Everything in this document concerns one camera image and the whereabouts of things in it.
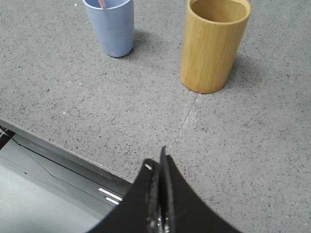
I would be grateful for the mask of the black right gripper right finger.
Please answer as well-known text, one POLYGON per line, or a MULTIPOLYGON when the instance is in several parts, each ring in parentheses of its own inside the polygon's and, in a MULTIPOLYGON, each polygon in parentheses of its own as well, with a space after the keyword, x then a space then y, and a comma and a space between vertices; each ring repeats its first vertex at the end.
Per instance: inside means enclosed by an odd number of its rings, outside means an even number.
POLYGON ((163 228, 170 233, 240 232, 201 200, 166 154, 166 147, 160 153, 159 198, 163 228))

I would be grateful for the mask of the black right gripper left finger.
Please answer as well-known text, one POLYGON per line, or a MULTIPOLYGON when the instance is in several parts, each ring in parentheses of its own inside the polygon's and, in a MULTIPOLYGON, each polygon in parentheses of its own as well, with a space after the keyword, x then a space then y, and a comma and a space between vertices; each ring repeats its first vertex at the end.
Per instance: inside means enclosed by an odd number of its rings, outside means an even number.
POLYGON ((145 159, 134 183, 117 205, 90 233, 159 232, 159 164, 145 159))

